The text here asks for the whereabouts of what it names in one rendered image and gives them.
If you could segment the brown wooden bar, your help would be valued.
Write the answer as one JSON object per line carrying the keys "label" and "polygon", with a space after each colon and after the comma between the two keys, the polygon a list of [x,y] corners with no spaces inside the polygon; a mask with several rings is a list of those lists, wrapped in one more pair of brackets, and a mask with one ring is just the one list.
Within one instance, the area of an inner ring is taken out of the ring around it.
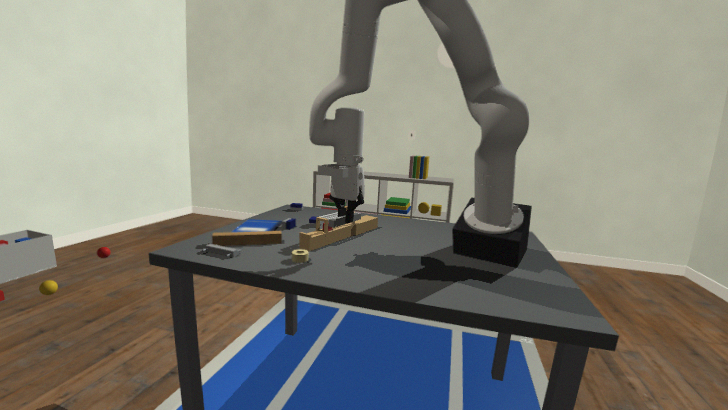
{"label": "brown wooden bar", "polygon": [[223,232],[212,235],[212,244],[220,246],[281,243],[281,231]]}

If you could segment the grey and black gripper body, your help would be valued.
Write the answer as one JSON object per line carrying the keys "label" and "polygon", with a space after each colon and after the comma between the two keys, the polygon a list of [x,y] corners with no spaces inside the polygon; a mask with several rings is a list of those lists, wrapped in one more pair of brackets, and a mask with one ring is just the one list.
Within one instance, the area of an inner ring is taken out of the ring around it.
{"label": "grey and black gripper body", "polygon": [[[330,193],[334,198],[355,201],[359,195],[359,186],[364,198],[365,181],[363,167],[360,165],[343,165],[348,169],[348,177],[340,178],[331,176]],[[353,175],[352,175],[353,174]]]}

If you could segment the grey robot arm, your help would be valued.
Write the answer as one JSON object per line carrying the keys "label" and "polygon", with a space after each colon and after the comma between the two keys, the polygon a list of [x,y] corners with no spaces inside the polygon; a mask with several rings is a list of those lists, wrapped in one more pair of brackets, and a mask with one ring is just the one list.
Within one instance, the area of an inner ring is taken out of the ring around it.
{"label": "grey robot arm", "polygon": [[[363,162],[364,111],[338,108],[338,99],[369,89],[380,15],[407,0],[345,0],[340,69],[313,102],[309,136],[313,144],[334,147],[336,164],[318,165],[318,174],[345,178],[343,165]],[[418,0],[457,72],[470,114],[481,126],[474,156],[474,203],[464,212],[471,228],[490,234],[511,232],[524,215],[513,205],[516,153],[529,128],[525,102],[501,82],[481,23],[467,0]],[[346,26],[345,26],[346,24]]]}

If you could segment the blue notebook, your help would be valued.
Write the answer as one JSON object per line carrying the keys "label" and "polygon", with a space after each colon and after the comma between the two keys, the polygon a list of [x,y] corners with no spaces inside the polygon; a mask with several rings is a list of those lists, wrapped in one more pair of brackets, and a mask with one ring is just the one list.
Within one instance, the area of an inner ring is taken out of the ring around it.
{"label": "blue notebook", "polygon": [[275,231],[282,221],[248,219],[232,232]]}

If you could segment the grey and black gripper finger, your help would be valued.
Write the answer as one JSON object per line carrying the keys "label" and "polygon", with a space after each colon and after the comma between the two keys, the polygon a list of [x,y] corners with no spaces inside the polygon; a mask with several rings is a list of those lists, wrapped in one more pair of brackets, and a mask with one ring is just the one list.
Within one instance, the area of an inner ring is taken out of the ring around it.
{"label": "grey and black gripper finger", "polygon": [[334,198],[331,196],[331,194],[330,194],[329,198],[332,201],[334,201],[334,203],[336,204],[336,207],[338,208],[338,217],[346,215],[345,200],[339,199],[339,198]]}
{"label": "grey and black gripper finger", "polygon": [[358,199],[357,202],[356,202],[356,200],[355,201],[348,200],[348,204],[347,204],[347,209],[348,210],[346,210],[345,223],[351,223],[351,222],[353,222],[354,209],[356,209],[356,207],[358,205],[364,204],[364,199],[363,199],[363,196],[362,196],[362,192],[361,192],[360,186],[359,186],[359,195],[357,196],[357,199]]}

